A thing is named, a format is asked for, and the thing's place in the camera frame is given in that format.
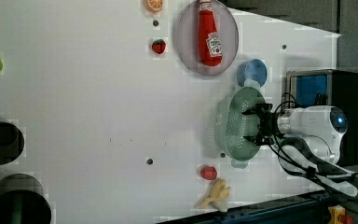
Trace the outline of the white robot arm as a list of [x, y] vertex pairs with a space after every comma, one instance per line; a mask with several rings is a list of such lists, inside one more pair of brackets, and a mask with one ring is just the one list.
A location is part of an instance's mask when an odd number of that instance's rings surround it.
[[242, 112], [244, 116], [257, 115], [259, 118], [258, 133], [246, 136], [248, 141], [265, 145], [272, 136], [288, 136], [304, 141], [317, 158], [338, 163], [342, 138], [349, 126], [341, 109], [331, 105], [314, 105], [272, 113], [271, 108], [271, 104], [256, 104]]

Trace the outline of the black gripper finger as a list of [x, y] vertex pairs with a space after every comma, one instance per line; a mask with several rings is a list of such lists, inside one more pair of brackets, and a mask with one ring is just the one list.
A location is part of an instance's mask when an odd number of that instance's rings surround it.
[[260, 113], [262, 111], [263, 108], [264, 108], [264, 104], [256, 104], [256, 105], [250, 107], [249, 109], [243, 111], [242, 114], [244, 116], [257, 115], [258, 113]]
[[262, 146], [263, 140], [261, 137], [255, 135], [255, 136], [244, 136], [244, 139], [250, 143], [255, 144], [256, 146]]

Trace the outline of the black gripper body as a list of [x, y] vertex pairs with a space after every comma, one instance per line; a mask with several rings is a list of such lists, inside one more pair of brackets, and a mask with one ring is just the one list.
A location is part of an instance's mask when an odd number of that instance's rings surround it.
[[259, 144], [271, 145], [273, 143], [273, 137], [277, 132], [276, 116], [274, 113], [270, 112], [270, 110], [272, 109], [272, 104], [260, 104], [259, 109]]

